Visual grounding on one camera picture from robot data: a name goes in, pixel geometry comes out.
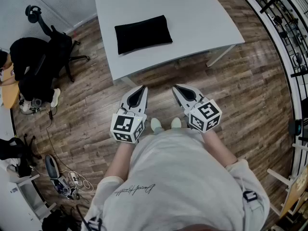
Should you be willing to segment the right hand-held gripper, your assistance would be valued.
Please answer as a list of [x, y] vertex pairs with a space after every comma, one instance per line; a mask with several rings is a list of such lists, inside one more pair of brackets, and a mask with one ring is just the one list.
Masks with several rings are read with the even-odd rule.
[[213, 99], [208, 99], [199, 89], [186, 84], [176, 84], [172, 93], [188, 118], [188, 126], [201, 133], [216, 127], [221, 120], [222, 111]]

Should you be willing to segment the black cloth pouch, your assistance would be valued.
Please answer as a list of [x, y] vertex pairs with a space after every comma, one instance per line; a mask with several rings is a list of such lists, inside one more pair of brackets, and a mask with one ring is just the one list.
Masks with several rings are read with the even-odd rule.
[[115, 33], [119, 55], [173, 42], [164, 15], [132, 24], [115, 26]]

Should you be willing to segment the person's left forearm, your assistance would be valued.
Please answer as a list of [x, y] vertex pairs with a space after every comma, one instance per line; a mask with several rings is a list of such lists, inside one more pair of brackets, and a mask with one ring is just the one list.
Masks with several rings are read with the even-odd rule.
[[115, 176], [126, 181], [134, 148], [135, 144], [121, 142], [104, 178]]

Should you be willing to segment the person's right forearm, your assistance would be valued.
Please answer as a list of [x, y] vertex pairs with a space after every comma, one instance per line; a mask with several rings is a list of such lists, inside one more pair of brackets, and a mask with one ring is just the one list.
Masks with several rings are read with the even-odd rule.
[[227, 167], [238, 161], [237, 157], [223, 144], [214, 130], [202, 134], [206, 150], [223, 166]]

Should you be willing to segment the white table leg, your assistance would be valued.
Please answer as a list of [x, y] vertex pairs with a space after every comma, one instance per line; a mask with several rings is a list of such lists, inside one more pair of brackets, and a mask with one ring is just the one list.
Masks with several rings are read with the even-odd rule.
[[132, 88], [137, 87], [137, 84], [135, 84], [129, 77], [123, 77], [121, 80]]
[[211, 67], [218, 60], [220, 60], [225, 54], [227, 54], [230, 50], [232, 50], [235, 46], [236, 46], [236, 44], [232, 44], [232, 45], [223, 46], [223, 47], [220, 47], [220, 48], [209, 50], [211, 57], [206, 62], [206, 66]]

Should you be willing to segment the person's left white shoe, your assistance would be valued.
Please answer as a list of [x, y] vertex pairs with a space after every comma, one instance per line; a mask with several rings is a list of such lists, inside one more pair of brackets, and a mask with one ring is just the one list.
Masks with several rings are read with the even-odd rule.
[[151, 125], [152, 131], [154, 131], [154, 129], [157, 127], [162, 127], [161, 122], [157, 118], [152, 118], [150, 125]]

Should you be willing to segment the person's light grey trousers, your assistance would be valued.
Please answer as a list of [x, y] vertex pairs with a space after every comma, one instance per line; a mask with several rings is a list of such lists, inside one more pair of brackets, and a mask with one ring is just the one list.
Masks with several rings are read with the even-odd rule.
[[[166, 130], [166, 132], [175, 132], [179, 130], [181, 130], [181, 128], [171, 128], [171, 129]], [[162, 127], [157, 127], [154, 129], [154, 135], [158, 135], [162, 132], [165, 132], [165, 130]]]

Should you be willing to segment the person's grey t-shirt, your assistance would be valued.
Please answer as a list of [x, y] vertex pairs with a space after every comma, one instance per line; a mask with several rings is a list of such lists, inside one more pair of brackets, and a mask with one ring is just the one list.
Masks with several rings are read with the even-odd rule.
[[[256, 192], [247, 202], [243, 192]], [[260, 231], [269, 198], [244, 159], [223, 167], [202, 134], [182, 128], [149, 135], [132, 153], [128, 178], [103, 178], [84, 218], [102, 231]]]

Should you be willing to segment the black office chair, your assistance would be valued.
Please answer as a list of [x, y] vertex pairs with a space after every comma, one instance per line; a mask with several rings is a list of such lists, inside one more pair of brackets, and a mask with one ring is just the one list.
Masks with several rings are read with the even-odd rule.
[[72, 40], [64, 32], [59, 32], [55, 29], [54, 26], [47, 26], [41, 17], [41, 8], [38, 6], [28, 5], [25, 10], [25, 14], [30, 23], [39, 23], [43, 32], [51, 38], [48, 42], [47, 49], [42, 55], [35, 71], [34, 75], [37, 75], [40, 69], [44, 65], [49, 65], [54, 67], [54, 78], [59, 78], [59, 73], [62, 68], [65, 68], [65, 71], [69, 77], [70, 82], [74, 82], [74, 79], [70, 72], [69, 63], [75, 60], [86, 59], [90, 60], [90, 57], [87, 55], [72, 56], [71, 53], [76, 45], [80, 45], [79, 41]]
[[36, 139], [32, 136], [27, 143], [27, 134], [22, 141], [18, 137], [13, 137], [6, 141], [0, 139], [0, 169], [18, 178], [31, 176], [31, 172], [37, 166], [34, 159], [42, 159], [42, 156], [35, 154], [32, 150], [32, 143]]

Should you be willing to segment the grey oval handheld device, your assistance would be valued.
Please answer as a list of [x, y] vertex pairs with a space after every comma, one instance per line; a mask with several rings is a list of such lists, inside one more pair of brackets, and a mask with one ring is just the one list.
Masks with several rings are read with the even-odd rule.
[[57, 163], [50, 154], [45, 155], [45, 167], [51, 179], [58, 179], [60, 177]]

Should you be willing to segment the tangle of small electronics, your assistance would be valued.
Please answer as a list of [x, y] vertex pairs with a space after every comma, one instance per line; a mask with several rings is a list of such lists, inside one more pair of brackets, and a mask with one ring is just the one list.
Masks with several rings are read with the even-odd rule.
[[70, 187], [68, 180], [64, 176], [60, 176], [56, 179], [51, 179], [52, 184], [54, 185], [55, 190], [64, 195], [67, 199], [73, 200], [73, 195], [76, 191], [75, 187]]

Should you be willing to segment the light wooden desk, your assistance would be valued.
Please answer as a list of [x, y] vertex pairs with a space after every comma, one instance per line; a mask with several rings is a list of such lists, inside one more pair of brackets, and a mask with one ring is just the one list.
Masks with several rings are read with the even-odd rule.
[[[13, 78], [14, 77], [14, 72], [13, 72], [13, 64], [6, 70], [3, 71], [1, 80], [6, 81], [7, 79]], [[19, 87], [18, 87], [18, 82], [14, 82], [11, 85], [3, 86], [1, 87], [1, 98], [3, 105], [6, 109], [11, 109], [16, 102], [16, 100], [19, 97]]]

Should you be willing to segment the black backpack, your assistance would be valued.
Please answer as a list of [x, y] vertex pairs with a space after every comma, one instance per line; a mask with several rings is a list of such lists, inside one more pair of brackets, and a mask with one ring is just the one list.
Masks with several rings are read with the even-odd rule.
[[42, 222], [42, 231], [81, 231], [81, 221], [73, 217], [73, 207], [70, 213], [63, 205], [51, 212]]

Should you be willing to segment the wooden board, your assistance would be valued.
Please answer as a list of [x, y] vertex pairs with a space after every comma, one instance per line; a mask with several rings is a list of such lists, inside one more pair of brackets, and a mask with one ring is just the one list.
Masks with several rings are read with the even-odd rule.
[[282, 207], [280, 218], [284, 217], [287, 213], [294, 215], [299, 210], [303, 203], [308, 199], [308, 192], [306, 191], [307, 187], [308, 164], [289, 187], [289, 192]]

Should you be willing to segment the white desk frame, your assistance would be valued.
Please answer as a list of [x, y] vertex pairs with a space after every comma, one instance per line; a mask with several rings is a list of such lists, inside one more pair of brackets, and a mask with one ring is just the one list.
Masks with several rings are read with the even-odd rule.
[[[13, 198], [13, 202], [17, 204], [22, 211], [26, 212], [26, 217], [29, 218], [30, 221], [39, 221], [42, 223], [43, 219], [50, 215], [57, 207], [57, 204], [53, 203], [50, 205], [42, 197], [34, 182], [34, 180], [39, 177], [40, 174], [36, 174], [24, 177], [22, 178], [23, 181], [18, 183], [8, 182], [7, 190]], [[13, 188], [18, 188], [18, 191], [10, 193], [10, 190]]]

